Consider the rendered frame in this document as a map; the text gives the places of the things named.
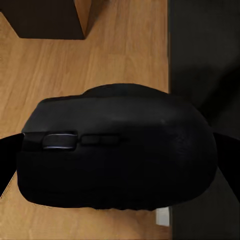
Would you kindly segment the mouse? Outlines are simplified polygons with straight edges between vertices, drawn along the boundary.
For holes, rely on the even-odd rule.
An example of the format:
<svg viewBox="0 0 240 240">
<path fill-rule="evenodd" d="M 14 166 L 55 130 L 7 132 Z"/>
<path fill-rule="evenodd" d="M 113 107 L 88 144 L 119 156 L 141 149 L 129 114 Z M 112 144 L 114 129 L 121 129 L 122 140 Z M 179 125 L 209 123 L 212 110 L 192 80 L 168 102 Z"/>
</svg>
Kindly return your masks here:
<svg viewBox="0 0 240 240">
<path fill-rule="evenodd" d="M 204 116 L 141 84 L 46 98 L 21 133 L 17 185 L 38 205 L 154 211 L 201 196 L 218 167 Z"/>
</svg>

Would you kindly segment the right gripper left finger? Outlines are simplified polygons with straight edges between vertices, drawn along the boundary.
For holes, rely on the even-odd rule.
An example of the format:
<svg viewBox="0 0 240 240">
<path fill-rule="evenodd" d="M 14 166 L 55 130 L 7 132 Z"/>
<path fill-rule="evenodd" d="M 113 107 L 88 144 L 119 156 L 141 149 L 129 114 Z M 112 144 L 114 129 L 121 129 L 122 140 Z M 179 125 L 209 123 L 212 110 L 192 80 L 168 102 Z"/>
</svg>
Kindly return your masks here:
<svg viewBox="0 0 240 240">
<path fill-rule="evenodd" d="M 24 133 L 0 139 L 0 197 L 17 171 L 16 152 L 22 148 Z"/>
</svg>

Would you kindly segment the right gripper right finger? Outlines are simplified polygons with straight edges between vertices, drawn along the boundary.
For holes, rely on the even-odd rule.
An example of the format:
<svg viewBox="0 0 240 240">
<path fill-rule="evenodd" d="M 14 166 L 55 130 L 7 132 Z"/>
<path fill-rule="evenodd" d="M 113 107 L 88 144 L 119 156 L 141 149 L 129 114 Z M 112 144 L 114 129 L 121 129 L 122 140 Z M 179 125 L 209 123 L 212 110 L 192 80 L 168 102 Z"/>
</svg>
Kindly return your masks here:
<svg viewBox="0 0 240 240">
<path fill-rule="evenodd" d="M 226 181 L 240 203 L 240 141 L 213 133 L 218 151 L 218 164 Z"/>
</svg>

